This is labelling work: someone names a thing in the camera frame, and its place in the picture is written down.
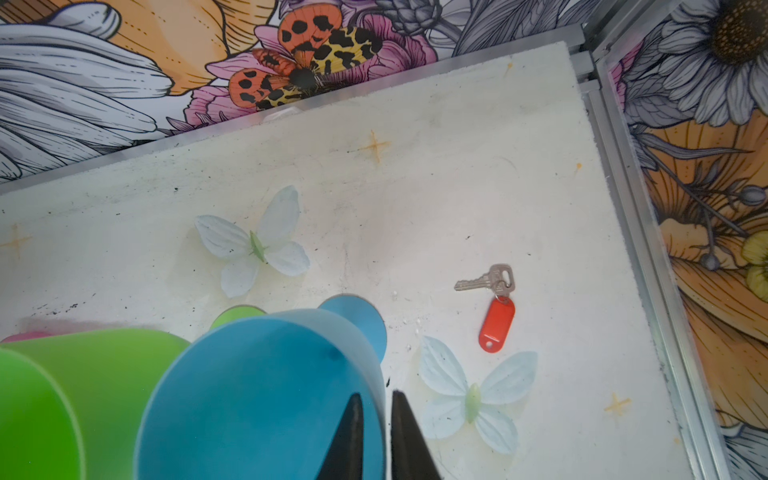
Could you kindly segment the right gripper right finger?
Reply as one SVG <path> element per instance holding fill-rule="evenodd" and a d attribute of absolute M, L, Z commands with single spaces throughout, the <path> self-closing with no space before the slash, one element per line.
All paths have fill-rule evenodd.
<path fill-rule="evenodd" d="M 392 392 L 391 475 L 393 480 L 440 480 L 418 422 L 404 392 Z"/>

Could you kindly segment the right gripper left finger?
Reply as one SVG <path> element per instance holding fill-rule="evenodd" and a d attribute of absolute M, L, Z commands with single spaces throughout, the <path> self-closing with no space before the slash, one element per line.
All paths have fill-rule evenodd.
<path fill-rule="evenodd" d="M 361 480 L 363 453 L 363 403 L 361 395 L 355 393 L 349 398 L 316 479 Z"/>

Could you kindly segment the blue wine glass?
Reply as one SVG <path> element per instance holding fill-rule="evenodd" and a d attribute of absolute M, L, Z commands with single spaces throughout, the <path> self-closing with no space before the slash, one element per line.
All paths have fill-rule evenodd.
<path fill-rule="evenodd" d="M 363 414 L 362 475 L 387 474 L 384 320 L 337 295 L 239 319 L 172 363 L 145 408 L 138 479 L 313 479 L 349 399 Z"/>

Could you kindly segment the green wine glass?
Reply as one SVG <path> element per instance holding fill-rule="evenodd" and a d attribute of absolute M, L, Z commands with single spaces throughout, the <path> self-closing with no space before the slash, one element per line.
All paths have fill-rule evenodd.
<path fill-rule="evenodd" d="M 1 347 L 5 479 L 212 479 L 231 467 L 226 395 L 262 346 L 250 318 L 195 343 L 94 330 Z"/>

